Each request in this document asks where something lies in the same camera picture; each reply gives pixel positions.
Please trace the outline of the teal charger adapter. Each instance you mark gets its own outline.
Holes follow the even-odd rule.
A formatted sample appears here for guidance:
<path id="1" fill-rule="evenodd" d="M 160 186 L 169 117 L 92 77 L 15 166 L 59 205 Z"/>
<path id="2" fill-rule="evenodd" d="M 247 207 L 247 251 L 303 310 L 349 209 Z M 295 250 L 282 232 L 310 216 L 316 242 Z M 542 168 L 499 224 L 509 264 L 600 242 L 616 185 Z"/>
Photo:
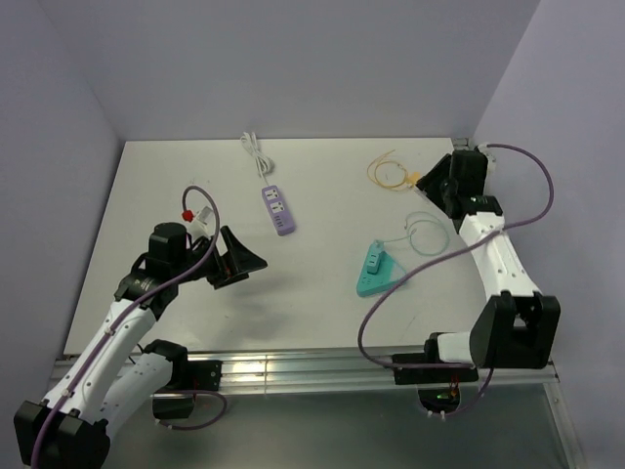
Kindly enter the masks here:
<path id="1" fill-rule="evenodd" d="M 381 240 L 374 240 L 368 247 L 364 269 L 368 274 L 377 275 L 385 257 L 385 246 Z"/>

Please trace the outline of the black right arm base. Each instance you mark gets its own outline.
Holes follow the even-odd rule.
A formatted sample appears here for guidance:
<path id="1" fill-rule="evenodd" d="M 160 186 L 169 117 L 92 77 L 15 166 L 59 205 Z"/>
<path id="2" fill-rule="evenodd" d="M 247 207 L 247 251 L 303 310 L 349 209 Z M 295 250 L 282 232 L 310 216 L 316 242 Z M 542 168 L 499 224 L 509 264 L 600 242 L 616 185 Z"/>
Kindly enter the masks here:
<path id="1" fill-rule="evenodd" d="M 435 413 L 451 412 L 461 403 L 461 383 L 474 383 L 479 373 L 474 368 L 395 368 L 394 380 L 398 386 L 435 385 L 435 388 L 419 389 L 421 405 Z"/>

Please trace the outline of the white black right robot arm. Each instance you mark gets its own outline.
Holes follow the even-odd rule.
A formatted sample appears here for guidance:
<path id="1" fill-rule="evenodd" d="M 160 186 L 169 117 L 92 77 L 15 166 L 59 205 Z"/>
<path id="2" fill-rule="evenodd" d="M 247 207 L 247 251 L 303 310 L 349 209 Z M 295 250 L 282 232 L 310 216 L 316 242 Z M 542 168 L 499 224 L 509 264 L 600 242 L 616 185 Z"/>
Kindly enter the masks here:
<path id="1" fill-rule="evenodd" d="M 478 368 L 541 369 L 548 363 L 561 306 L 530 278 L 507 234 L 510 225 L 497 198 L 485 193 L 489 169 L 479 149 L 446 156 L 417 188 L 452 221 L 471 249 L 485 305 L 468 332 L 431 335 L 422 359 L 425 374 L 441 381 L 457 363 Z"/>

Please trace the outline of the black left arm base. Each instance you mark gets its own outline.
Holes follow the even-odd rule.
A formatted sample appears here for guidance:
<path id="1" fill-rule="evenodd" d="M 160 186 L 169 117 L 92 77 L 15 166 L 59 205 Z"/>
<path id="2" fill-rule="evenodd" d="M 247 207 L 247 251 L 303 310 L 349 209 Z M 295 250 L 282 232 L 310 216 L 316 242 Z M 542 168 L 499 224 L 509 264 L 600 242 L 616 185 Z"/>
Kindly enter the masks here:
<path id="1" fill-rule="evenodd" d="M 217 404 L 223 414 L 228 404 L 219 393 L 222 362 L 190 361 L 176 379 L 160 388 L 151 399 L 152 415 L 161 421 L 184 420 L 201 404 Z"/>

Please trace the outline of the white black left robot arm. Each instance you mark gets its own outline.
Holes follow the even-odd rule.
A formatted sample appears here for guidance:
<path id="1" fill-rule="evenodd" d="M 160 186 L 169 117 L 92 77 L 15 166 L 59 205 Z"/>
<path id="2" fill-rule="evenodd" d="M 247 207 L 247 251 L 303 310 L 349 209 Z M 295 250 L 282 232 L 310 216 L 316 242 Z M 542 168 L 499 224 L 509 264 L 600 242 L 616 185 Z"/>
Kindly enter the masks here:
<path id="1" fill-rule="evenodd" d="M 157 225 L 146 253 L 114 293 L 104 321 L 85 351 L 38 403 L 25 401 L 14 416 L 22 463 L 30 468 L 100 468 L 114 435 L 153 393 L 187 388 L 186 347 L 155 340 L 130 370 L 123 365 L 178 296 L 181 284 L 205 279 L 214 288 L 247 279 L 267 262 L 229 227 L 216 239 L 191 237 L 178 223 Z"/>

